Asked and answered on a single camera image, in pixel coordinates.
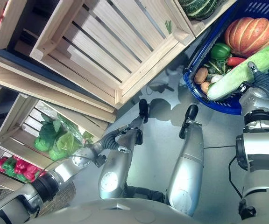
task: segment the orange pumpkin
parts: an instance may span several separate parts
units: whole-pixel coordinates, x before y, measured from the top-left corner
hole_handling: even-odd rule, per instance
[[[233,54],[250,57],[269,45],[269,20],[251,17],[235,20],[225,32],[225,42]]]

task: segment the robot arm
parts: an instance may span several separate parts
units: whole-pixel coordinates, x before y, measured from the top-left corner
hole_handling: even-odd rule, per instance
[[[30,214],[37,212],[44,202],[51,200],[63,186],[92,161],[100,167],[106,159],[104,155],[100,155],[103,150],[109,148],[127,154],[128,149],[119,145],[115,141],[115,137],[130,128],[131,125],[118,128],[95,144],[79,149],[59,166],[2,199],[0,201],[0,223],[26,222]]]
[[[255,85],[240,98],[245,126],[236,138],[236,158],[247,170],[239,214],[242,223],[269,223],[269,76],[249,62]]]

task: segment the blue plastic basket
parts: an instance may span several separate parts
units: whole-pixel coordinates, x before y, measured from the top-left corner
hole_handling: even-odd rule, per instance
[[[209,101],[206,95],[201,91],[200,85],[194,83],[194,76],[198,69],[207,61],[208,52],[219,38],[223,38],[228,25],[241,17],[260,18],[265,17],[269,20],[269,0],[244,0],[235,3],[230,7],[214,25],[212,31],[207,37],[206,44],[195,56],[191,66],[184,71],[184,80],[193,95],[206,106],[228,114],[241,114],[241,105],[239,104],[240,95],[231,95],[222,101]]]

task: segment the wooden crate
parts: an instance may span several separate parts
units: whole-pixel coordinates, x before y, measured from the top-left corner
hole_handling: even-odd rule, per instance
[[[174,4],[170,4],[170,1],[168,2],[168,5],[170,8],[177,7],[180,11],[181,15],[187,22],[188,26],[191,28],[193,34],[195,37],[200,36],[203,31],[205,31],[213,22],[215,22],[227,9],[229,9],[237,0],[225,0],[216,10],[215,12],[207,19],[202,21],[191,21],[189,18],[187,18],[184,10],[181,8],[178,0],[173,0]]]
[[[15,155],[41,169],[52,163],[48,152],[41,152],[34,147],[42,126],[42,113],[52,118],[57,118],[57,113],[61,114],[77,124],[81,133],[88,131],[93,134],[93,141],[99,140],[106,129],[103,121],[19,94],[0,128],[0,158],[4,153],[8,157]],[[22,183],[0,172],[0,185],[16,190]]]
[[[115,108],[0,57],[0,85],[79,113],[113,123]]]
[[[119,108],[193,40],[173,0],[60,0],[30,56]]]
[[[27,0],[0,0],[0,49],[6,48]]]

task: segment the potato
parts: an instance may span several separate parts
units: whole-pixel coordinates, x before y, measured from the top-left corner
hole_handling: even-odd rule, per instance
[[[201,84],[201,90],[202,90],[203,93],[207,94],[208,87],[209,87],[210,84],[211,84],[210,82],[203,82]]]
[[[195,75],[195,78],[194,78],[195,83],[202,84],[205,81],[207,75],[208,75],[207,68],[200,68]]]

